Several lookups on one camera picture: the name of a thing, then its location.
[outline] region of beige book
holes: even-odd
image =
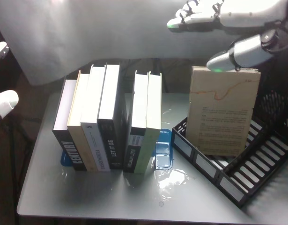
[[[237,156],[244,148],[260,73],[193,67],[186,138],[206,155]]]
[[[80,123],[84,104],[87,104],[84,100],[87,100],[85,95],[88,80],[89,74],[82,74],[79,71],[67,127],[87,171],[95,172],[97,171],[97,167]]]

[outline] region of gray tabletop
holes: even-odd
[[[58,100],[56,93],[48,101],[17,208],[20,215],[288,224],[288,162],[244,210],[175,150],[170,170],[148,168],[145,175],[62,167],[62,149],[51,131]],[[187,109],[188,95],[164,94],[162,128],[179,123]]]

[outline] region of book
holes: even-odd
[[[133,173],[138,162],[146,131],[148,75],[135,72],[133,94],[128,116],[128,142],[124,159],[124,172]]]
[[[85,94],[87,91],[88,80],[89,74],[82,74],[81,71],[79,71],[67,127],[87,171],[95,172],[97,171],[97,167],[80,124],[82,110],[84,105],[87,104],[87,102],[85,102]]]
[[[148,75],[147,121],[146,132],[134,173],[145,173],[153,151],[162,122],[162,74]]]
[[[92,65],[89,74],[87,93],[84,97],[84,101],[87,103],[83,108],[80,122],[98,171],[109,172],[111,170],[97,124],[104,76],[105,67],[94,67]]]
[[[186,138],[206,155],[237,156],[245,149],[260,73],[193,67]]]
[[[98,127],[111,169],[123,169],[127,114],[120,88],[119,65],[106,65]]]
[[[62,149],[69,156],[73,168],[78,171],[86,171],[87,169],[67,128],[67,121],[70,113],[76,82],[76,80],[64,81],[52,132],[58,140]]]

